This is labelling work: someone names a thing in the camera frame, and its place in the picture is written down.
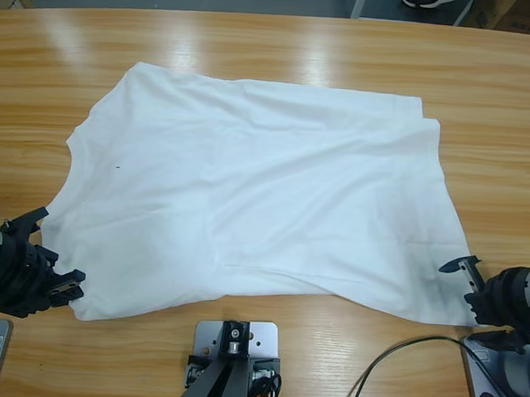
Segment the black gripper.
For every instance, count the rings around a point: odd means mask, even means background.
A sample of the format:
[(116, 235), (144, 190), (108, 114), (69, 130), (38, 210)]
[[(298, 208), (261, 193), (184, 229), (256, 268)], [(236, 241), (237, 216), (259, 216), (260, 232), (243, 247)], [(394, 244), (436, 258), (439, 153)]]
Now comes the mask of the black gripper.
[(496, 331), (494, 348), (524, 350), (530, 345), (530, 306), (526, 300), (526, 277), (530, 268), (504, 269), (485, 283), (477, 264), (480, 259), (465, 256), (453, 259), (439, 268), (452, 274), (460, 271), (469, 284), (484, 285), (482, 291), (464, 296), (480, 325), (509, 326), (511, 331)]
[(0, 313), (25, 318), (84, 296), (85, 273), (55, 274), (55, 254), (29, 241), (48, 215), (45, 207), (35, 208), (0, 227)]

